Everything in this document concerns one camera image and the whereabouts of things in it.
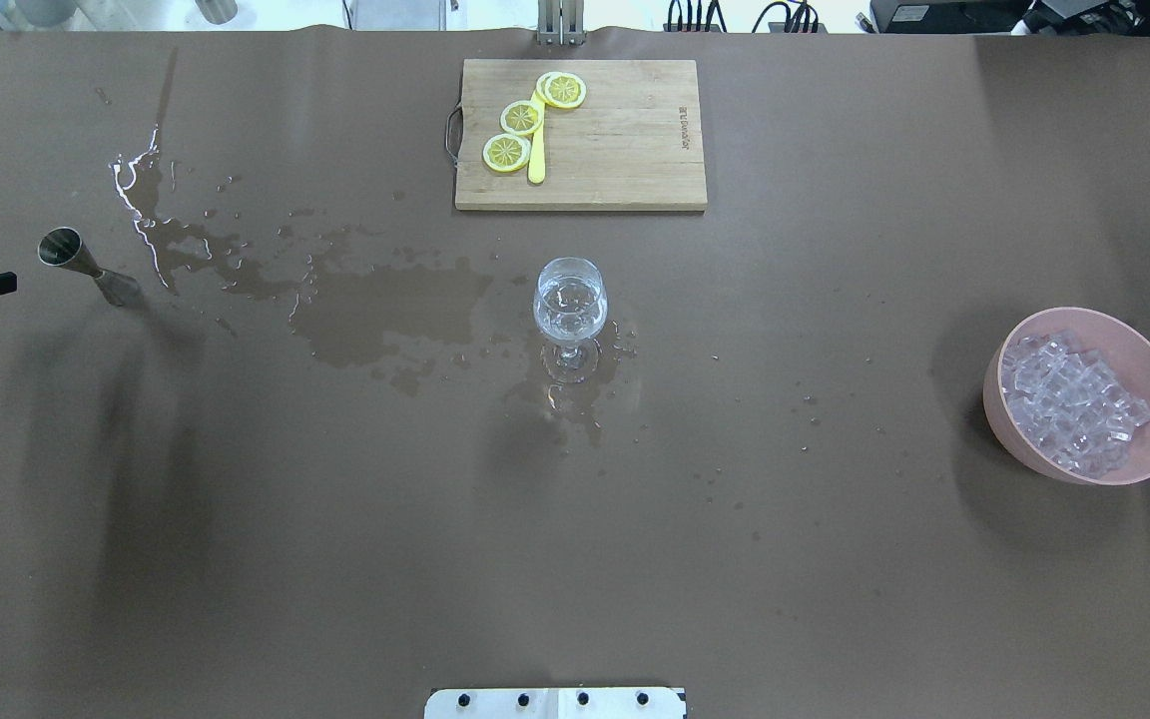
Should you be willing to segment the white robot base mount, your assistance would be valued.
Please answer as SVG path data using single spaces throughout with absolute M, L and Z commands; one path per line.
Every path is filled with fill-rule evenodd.
M 593 686 L 444 688 L 430 693 L 424 718 L 689 718 L 683 688 Z

